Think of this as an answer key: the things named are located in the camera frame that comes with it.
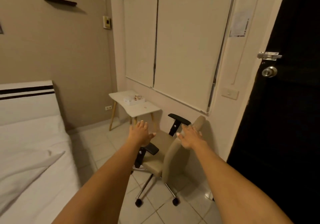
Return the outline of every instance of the white table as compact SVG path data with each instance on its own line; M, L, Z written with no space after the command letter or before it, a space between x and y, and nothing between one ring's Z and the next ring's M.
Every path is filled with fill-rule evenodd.
M126 113L130 116L130 124L132 124L132 118L134 118L134 125L136 125L138 116L150 113L152 122L154 124L154 130L157 130L157 125L154 121L153 112L161 110L160 108L158 108L157 106L153 105L150 102L144 102L141 104L131 105L131 106L127 105L124 102L125 97L134 97L136 94L138 94L138 93L136 93L135 91L131 91L131 90L124 91L124 92L115 92L115 93L109 94L109 96L114 100L109 131L112 128L112 122L113 122L113 118L115 116L117 103L119 103L125 109Z

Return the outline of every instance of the wall shelf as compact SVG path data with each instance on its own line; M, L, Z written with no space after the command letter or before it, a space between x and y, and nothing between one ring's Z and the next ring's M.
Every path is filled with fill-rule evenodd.
M58 3L58 4L63 4L71 7L75 7L77 5L76 2L74 1L67 1L67 0L45 0L48 2L53 2L53 3Z

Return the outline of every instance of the metal door knob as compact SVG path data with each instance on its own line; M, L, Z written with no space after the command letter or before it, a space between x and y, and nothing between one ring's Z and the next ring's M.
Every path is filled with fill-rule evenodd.
M262 71L262 76L264 77L274 77L277 74L278 70L277 68L273 66L269 66L266 69Z

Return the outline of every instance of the roller blind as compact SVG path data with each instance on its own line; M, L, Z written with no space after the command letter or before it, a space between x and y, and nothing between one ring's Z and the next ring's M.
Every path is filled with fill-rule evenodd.
M231 0L159 0L154 89L206 111Z
M126 77L153 86L158 0L123 0Z

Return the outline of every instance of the black caster wheel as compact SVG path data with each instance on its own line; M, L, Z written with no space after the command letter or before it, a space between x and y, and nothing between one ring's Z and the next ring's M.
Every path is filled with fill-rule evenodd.
M180 201L179 201L178 198L174 198L174 199L172 200L172 203L173 203L174 206L177 206L177 205L180 203Z
M142 206L142 200L141 200L141 199L137 199L137 201L136 201L136 206L137 206L137 207Z

